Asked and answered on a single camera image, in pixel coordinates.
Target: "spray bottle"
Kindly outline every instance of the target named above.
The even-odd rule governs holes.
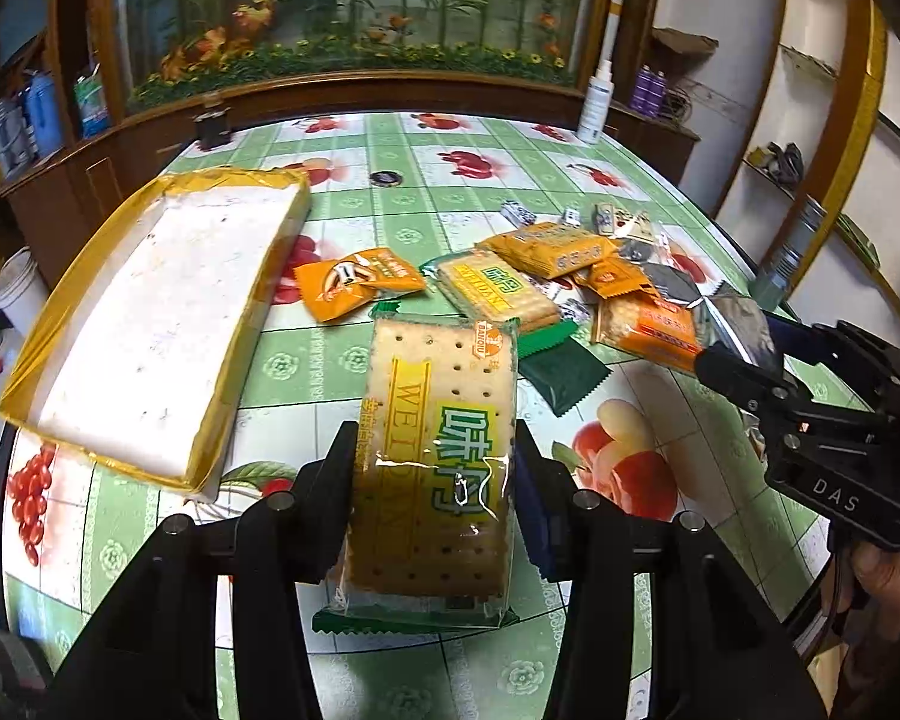
[[[595,76],[591,76],[583,100],[583,112],[577,127],[577,137],[583,143],[597,143],[604,131],[607,112],[610,111],[610,99],[613,97],[613,81],[610,80],[610,60],[604,59],[597,68]]]

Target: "orange snack packet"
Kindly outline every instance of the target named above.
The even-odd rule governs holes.
[[[589,287],[601,298],[616,298],[617,295],[642,292],[651,298],[659,298],[653,282],[648,279],[639,266],[628,262],[616,254],[590,266],[588,269],[576,271],[573,280],[581,287]]]
[[[394,298],[427,286],[420,271],[386,247],[301,265],[293,269],[293,276],[304,305],[319,322],[342,317],[371,300]]]
[[[602,300],[591,341],[691,373],[701,351],[690,311],[644,293]]]
[[[509,265],[527,274],[557,278],[612,254],[610,240],[568,224],[542,221],[480,241]]]

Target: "purple bottle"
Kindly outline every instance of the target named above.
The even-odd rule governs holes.
[[[631,109],[638,113],[647,113],[647,100],[650,87],[653,86],[653,73],[646,65],[641,68],[634,82],[634,95],[631,97]]]
[[[667,79],[663,73],[650,76],[650,89],[647,91],[647,104],[643,112],[651,119],[660,115],[660,105],[663,104],[663,95],[667,92]]]

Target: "glass cabinet door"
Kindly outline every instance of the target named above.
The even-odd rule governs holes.
[[[569,85],[588,0],[113,0],[130,112],[226,86],[409,68]]]

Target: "table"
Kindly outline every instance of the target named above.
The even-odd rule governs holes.
[[[501,119],[370,113],[300,119],[237,133],[212,153],[190,146],[168,170],[234,165],[308,170],[313,207],[302,234],[323,258],[387,245],[413,263],[461,250],[511,229],[498,213],[518,199],[540,218],[612,199],[646,211],[697,265],[701,289],[722,280],[746,290],[752,276],[730,242],[677,189],[632,153],[604,138],[595,146],[568,131]],[[372,186],[396,170],[397,187]],[[164,517],[197,521],[237,514],[259,497],[239,484],[275,473],[293,479],[326,452],[341,420],[355,419],[364,391],[371,324],[367,311],[317,326],[293,288],[279,290],[247,378],[224,483],[212,504],[121,477],[60,453],[49,491],[40,565],[26,561],[16,525],[2,532],[2,570],[11,630],[40,641],[55,668],[113,581]],[[405,298],[402,313],[456,314],[437,290]],[[578,339],[589,344],[589,327]],[[691,376],[606,346],[592,351],[611,375],[580,405],[556,418],[532,386],[518,385],[518,415],[547,453],[553,442],[586,440],[605,400],[631,403],[655,432],[658,453],[679,489],[677,510],[703,514],[783,618],[826,560],[826,524],[766,488],[763,469],[735,408]],[[787,361],[817,399],[863,404],[829,371]],[[20,433],[10,470],[34,454]],[[660,480],[661,485],[667,482]],[[639,490],[652,497],[655,487]],[[634,578],[631,715],[647,710],[650,585]],[[327,718],[540,717],[562,640],[572,589],[543,581],[515,548],[511,608],[520,622],[476,635],[324,635],[306,632],[314,681]],[[298,586],[304,627],[328,602],[326,587]],[[236,718],[230,587],[218,585],[217,664],[221,718]]]

